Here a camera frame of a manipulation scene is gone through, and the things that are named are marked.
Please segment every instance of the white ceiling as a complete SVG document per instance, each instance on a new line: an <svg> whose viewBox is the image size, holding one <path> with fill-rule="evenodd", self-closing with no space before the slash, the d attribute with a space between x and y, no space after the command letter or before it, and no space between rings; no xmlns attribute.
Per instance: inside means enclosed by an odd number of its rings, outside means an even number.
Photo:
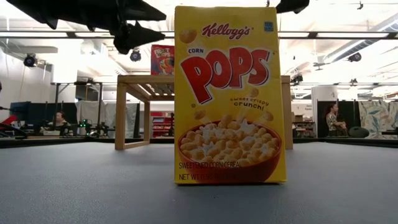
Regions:
<svg viewBox="0 0 398 224"><path fill-rule="evenodd" d="M143 27L158 31L174 30L174 7L184 4L190 6L265 6L266 0L146 0L149 4L166 13L167 20L161 22L140 22ZM272 0L271 6L279 1ZM282 31L380 31L386 20L393 16L398 19L398 2L395 0L362 0L364 7L357 10L359 0L311 0L310 6L300 14L288 13L278 15L279 29ZM23 12L0 0L0 30L50 30L46 25L39 24ZM60 21L60 30L87 30L86 27L71 22ZM19 39L10 40L20 46L58 46L62 40ZM120 55L114 49L111 40L103 41L109 49L109 57L122 68L131 73L147 74L150 69L150 46L140 48L142 60L132 62L128 55ZM348 62L346 58L335 63L322 66L317 70L313 66L324 56L339 55L349 46L358 41L352 40L280 40L281 71L284 75L302 74L304 82L349 82L357 78L359 82L396 82L398 81L398 40L380 40L359 52L360 62ZM173 45L173 39L163 40L156 44ZM42 55L50 60L51 55ZM91 76L101 72L87 70ZM298 94L308 93L310 86L296 86Z"/></svg>

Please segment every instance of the yellow cereal box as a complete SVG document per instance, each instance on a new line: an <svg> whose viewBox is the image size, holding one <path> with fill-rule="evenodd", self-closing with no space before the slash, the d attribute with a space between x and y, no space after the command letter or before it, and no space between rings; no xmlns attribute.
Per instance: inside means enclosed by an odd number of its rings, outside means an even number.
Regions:
<svg viewBox="0 0 398 224"><path fill-rule="evenodd" d="M175 183L286 181L276 10L175 8Z"/></svg>

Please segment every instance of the gray mat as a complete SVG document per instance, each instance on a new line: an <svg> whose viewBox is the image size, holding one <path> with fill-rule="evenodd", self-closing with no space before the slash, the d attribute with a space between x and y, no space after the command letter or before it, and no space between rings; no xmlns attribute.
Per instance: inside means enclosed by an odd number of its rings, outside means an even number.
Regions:
<svg viewBox="0 0 398 224"><path fill-rule="evenodd" d="M398 223L398 150L296 144L283 185L180 186L172 145L0 149L0 223Z"/></svg>

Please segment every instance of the cereal box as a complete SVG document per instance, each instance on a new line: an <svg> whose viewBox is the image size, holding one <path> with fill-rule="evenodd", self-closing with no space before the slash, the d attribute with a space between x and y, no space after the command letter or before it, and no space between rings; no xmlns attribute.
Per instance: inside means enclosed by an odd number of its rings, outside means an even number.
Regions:
<svg viewBox="0 0 398 224"><path fill-rule="evenodd" d="M174 75L174 46L152 45L150 50L150 74Z"/></svg>
<svg viewBox="0 0 398 224"><path fill-rule="evenodd" d="M285 182L275 8L177 6L175 50L175 183Z"/></svg>

